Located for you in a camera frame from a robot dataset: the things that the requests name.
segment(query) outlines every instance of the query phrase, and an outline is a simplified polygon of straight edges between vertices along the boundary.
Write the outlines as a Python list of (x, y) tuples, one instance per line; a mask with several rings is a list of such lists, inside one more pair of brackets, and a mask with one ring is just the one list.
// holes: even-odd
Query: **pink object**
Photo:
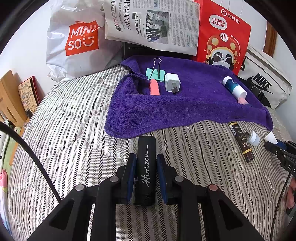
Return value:
[(155, 79), (150, 80), (150, 95), (160, 95), (159, 94), (159, 88), (158, 88), (158, 83)]
[(2, 173), (0, 173), (0, 187), (7, 188), (7, 173), (5, 169), (2, 169)]
[(239, 98), (239, 100), (237, 101), (237, 103), (240, 103), (240, 104), (248, 104), (248, 101), (246, 101), (244, 98)]

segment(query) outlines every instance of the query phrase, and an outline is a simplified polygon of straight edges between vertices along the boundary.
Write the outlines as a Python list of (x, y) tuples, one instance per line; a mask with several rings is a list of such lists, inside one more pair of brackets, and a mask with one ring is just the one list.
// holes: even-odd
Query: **pink toy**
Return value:
[(158, 83), (155, 79), (150, 80), (150, 95), (160, 95), (159, 94), (159, 88), (158, 88)]

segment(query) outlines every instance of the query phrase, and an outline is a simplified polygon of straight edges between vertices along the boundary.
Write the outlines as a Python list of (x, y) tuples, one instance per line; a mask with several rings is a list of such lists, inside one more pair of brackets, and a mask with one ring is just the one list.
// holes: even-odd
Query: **binder clip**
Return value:
[[(155, 60), (156, 59), (159, 59), (160, 60), (159, 63), (158, 63), (158, 70), (157, 69), (154, 69), (155, 68)], [(153, 62), (154, 62), (153, 69), (147, 68), (147, 70), (146, 70), (146, 76), (147, 76), (147, 78), (149, 80), (155, 79), (155, 80), (164, 82), (164, 79), (165, 79), (165, 71), (159, 69), (159, 65), (160, 65), (160, 62), (161, 61), (162, 60), (160, 58), (154, 58), (153, 59)]]

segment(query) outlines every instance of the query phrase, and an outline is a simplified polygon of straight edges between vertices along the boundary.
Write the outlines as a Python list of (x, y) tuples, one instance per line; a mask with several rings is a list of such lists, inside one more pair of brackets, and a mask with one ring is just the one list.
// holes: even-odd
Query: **small bottle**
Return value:
[(235, 82), (230, 76), (226, 76), (223, 79), (223, 85), (233, 94), (233, 96), (238, 100), (239, 98), (246, 98), (247, 92)]
[(244, 135), (252, 146), (257, 146), (259, 144), (260, 136), (255, 131), (251, 131), (251, 133), (246, 131)]
[(250, 162), (254, 160), (255, 155), (253, 153), (253, 150), (246, 136), (242, 132), (239, 124), (236, 121), (232, 121), (228, 123), (228, 126), (230, 127), (235, 139), (237, 140), (237, 143), (239, 144), (239, 147), (241, 148), (242, 154), (245, 157), (246, 161)]

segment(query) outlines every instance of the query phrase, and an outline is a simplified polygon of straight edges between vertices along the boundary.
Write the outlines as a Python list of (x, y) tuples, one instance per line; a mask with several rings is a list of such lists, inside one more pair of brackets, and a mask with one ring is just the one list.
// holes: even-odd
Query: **white plastic bag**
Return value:
[(105, 39), (103, 2), (56, 0), (52, 6), (46, 64), (54, 81), (72, 80), (121, 62), (122, 43)]

